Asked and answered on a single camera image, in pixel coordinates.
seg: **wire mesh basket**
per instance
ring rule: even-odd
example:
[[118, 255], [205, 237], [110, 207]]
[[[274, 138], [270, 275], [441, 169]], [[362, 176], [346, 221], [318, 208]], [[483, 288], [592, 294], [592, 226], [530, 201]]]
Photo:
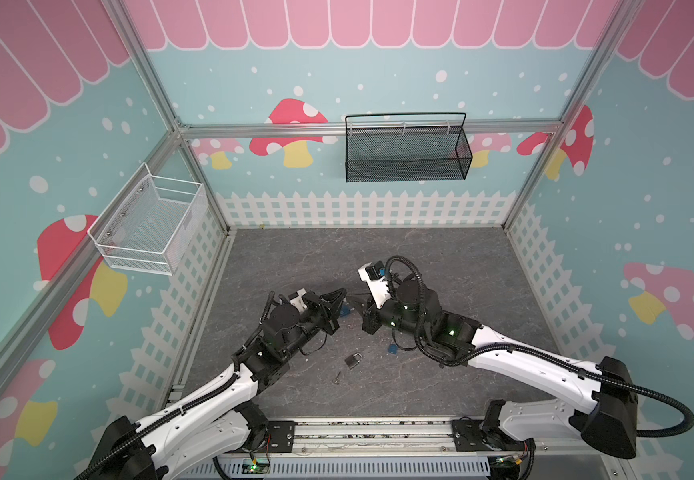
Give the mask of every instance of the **wire mesh basket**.
[[129, 191], [88, 229], [112, 267], [172, 275], [208, 209], [202, 184], [152, 175], [146, 164]]
[[347, 115], [347, 181], [467, 178], [472, 150], [464, 134], [466, 118], [459, 112]]

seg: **gray floor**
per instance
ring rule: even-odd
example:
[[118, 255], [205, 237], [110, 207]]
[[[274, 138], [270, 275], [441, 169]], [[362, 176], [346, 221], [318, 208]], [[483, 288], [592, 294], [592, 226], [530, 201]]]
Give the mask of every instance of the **gray floor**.
[[[358, 277], [367, 262], [404, 255], [438, 292], [440, 304], [515, 340], [556, 352], [550, 332], [502, 229], [239, 230], [213, 304], [186, 391], [230, 363], [257, 324], [267, 292], [300, 288], [327, 293], [339, 287], [368, 291]], [[531, 402], [547, 394], [516, 380], [469, 367], [441, 369], [419, 352], [388, 352], [390, 332], [361, 330], [351, 313], [322, 350], [296, 356], [291, 370], [255, 402], [269, 417], [483, 415], [491, 399]], [[413, 345], [406, 335], [401, 344]], [[320, 345], [320, 338], [308, 350]], [[352, 352], [363, 360], [344, 364]], [[340, 383], [332, 379], [342, 372]]]

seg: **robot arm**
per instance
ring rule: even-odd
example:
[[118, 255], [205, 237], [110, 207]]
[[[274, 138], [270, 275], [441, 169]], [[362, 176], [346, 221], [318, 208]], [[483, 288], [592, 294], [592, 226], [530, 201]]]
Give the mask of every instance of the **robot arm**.
[[249, 400], [275, 383], [317, 333], [338, 330], [345, 295], [345, 289], [321, 296], [302, 289], [276, 302], [270, 292], [258, 327], [232, 365], [135, 424], [126, 417], [115, 420], [76, 480], [171, 480], [207, 458], [262, 444], [267, 419]]
[[[400, 282], [393, 262], [411, 274]], [[416, 265], [401, 256], [365, 264], [358, 271], [370, 298], [349, 296], [363, 317], [363, 330], [381, 326], [414, 336], [416, 347], [443, 366], [472, 366], [502, 373], [556, 397], [517, 404], [494, 400], [480, 424], [484, 442], [504, 449], [509, 442], [533, 437], [581, 438], [591, 447], [618, 458], [634, 458], [637, 436], [673, 436], [694, 424], [691, 411], [674, 398], [634, 386], [626, 366], [605, 357], [599, 364], [575, 360], [512, 340], [477, 320], [440, 307], [438, 294], [426, 287]], [[684, 416], [677, 426], [638, 431], [637, 395], [655, 398]]]

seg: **white picket fence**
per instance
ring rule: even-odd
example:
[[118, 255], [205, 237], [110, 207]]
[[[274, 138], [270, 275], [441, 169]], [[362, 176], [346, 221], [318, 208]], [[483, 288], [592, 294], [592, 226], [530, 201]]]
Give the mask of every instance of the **white picket fence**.
[[[547, 239], [549, 229], [541, 227], [541, 215], [534, 215], [535, 208], [535, 205], [524, 206], [510, 234], [518, 260], [540, 300], [539, 306], [560, 353], [593, 362], [599, 362], [604, 356], [613, 356], [616, 347], [602, 342], [603, 325], [590, 320], [592, 305], [582, 303], [582, 287], [571, 283], [572, 270], [563, 269], [563, 255], [555, 255], [555, 242]], [[659, 428], [642, 414], [642, 401], [645, 399], [640, 396], [638, 428]], [[630, 466], [639, 480], [645, 474], [652, 480], [679, 480], [682, 460], [664, 452], [656, 438], [638, 438], [637, 458], [630, 460]]]
[[[120, 394], [106, 402], [110, 417], [91, 431], [94, 442], [101, 439], [105, 428], [116, 418], [125, 415], [136, 419], [153, 413], [163, 391], [171, 388], [169, 373], [176, 368], [176, 354], [189, 331], [221, 239], [222, 232], [209, 211], [176, 272], [169, 277], [168, 290], [160, 290], [160, 307], [151, 309], [152, 324], [142, 328], [142, 346], [131, 350], [131, 370], [119, 374]], [[75, 470], [83, 471], [88, 461], [84, 458], [75, 464]]]
[[406, 192], [395, 197], [391, 192], [380, 197], [376, 192], [363, 196], [357, 192], [348, 197], [344, 192], [322, 197], [310, 193], [302, 197], [294, 193], [285, 197], [279, 193], [270, 197], [264, 193], [254, 197], [232, 194], [216, 196], [222, 213], [230, 225], [237, 227], [275, 226], [499, 226], [515, 200], [515, 192], [505, 197], [501, 192], [486, 196], [485, 192], [471, 197], [469, 192], [457, 197], [438, 192], [425, 197], [421, 192], [411, 197]]

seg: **mushroom illustration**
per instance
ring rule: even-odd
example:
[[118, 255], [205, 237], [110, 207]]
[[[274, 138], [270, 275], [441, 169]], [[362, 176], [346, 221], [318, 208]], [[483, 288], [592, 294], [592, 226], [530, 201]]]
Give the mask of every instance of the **mushroom illustration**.
[[512, 150], [512, 139], [508, 134], [472, 134], [468, 140], [472, 149], [470, 168], [488, 165], [488, 153], [491, 151], [506, 153]]
[[661, 265], [626, 264], [622, 285], [644, 290], [630, 298], [630, 307], [640, 321], [649, 325], [669, 311], [680, 336], [694, 338], [694, 273], [691, 270]]
[[[35, 282], [36, 289], [42, 288], [54, 278], [67, 257], [85, 237], [86, 227], [95, 219], [92, 215], [68, 216], [43, 230], [37, 238], [37, 259], [42, 280]], [[68, 349], [78, 341], [86, 324], [90, 299], [99, 304], [104, 315], [112, 316], [127, 289], [126, 274], [115, 272], [99, 258], [48, 328], [48, 336], [54, 348]]]
[[[550, 162], [544, 170], [544, 175], [550, 180], [557, 181], [560, 178], [560, 166], [563, 160], [568, 158], [573, 167], [573, 173], [582, 175], [590, 163], [592, 155], [592, 144], [595, 136], [595, 124], [592, 119], [592, 111], [584, 105], [579, 117], [573, 122], [573, 126], [566, 134], [560, 148], [553, 154]], [[517, 153], [520, 155], [532, 155], [538, 153], [544, 146], [549, 135], [538, 132], [523, 141], [517, 146]]]
[[[286, 98], [265, 121], [266, 124], [325, 124], [328, 120], [315, 107], [301, 100]], [[307, 150], [308, 141], [324, 144], [335, 144], [336, 137], [281, 137], [254, 138], [250, 149], [256, 155], [264, 157], [274, 154], [281, 148], [285, 151], [283, 165], [288, 168], [305, 168], [312, 165], [312, 155]]]
[[27, 361], [0, 398], [0, 478], [8, 471], [14, 440], [22, 438], [37, 447], [54, 423], [58, 404], [32, 402], [30, 398], [55, 367], [54, 360]]
[[235, 154], [244, 153], [245, 150], [234, 138], [196, 138], [190, 145], [195, 151], [200, 165], [208, 165], [211, 159], [211, 166], [216, 170], [226, 170], [232, 166], [232, 162], [227, 158], [226, 152]]

